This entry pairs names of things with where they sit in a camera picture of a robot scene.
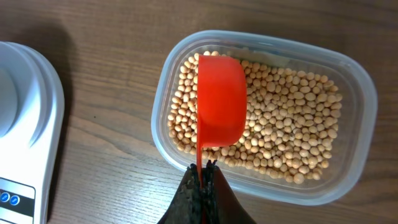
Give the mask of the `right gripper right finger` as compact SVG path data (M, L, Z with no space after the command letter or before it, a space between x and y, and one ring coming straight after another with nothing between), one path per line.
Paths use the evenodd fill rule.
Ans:
M236 198L216 160L203 169L204 223L256 224Z

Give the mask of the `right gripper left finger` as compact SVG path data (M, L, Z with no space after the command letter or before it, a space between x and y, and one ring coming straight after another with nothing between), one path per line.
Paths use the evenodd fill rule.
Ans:
M158 224L200 224L202 219L201 191L197 166L191 164Z

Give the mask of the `red plastic measuring scoop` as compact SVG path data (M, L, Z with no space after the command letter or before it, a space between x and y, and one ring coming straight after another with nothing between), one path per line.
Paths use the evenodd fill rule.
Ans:
M241 64L227 56L199 56L196 165L201 187L202 148L234 144L245 122L246 81Z

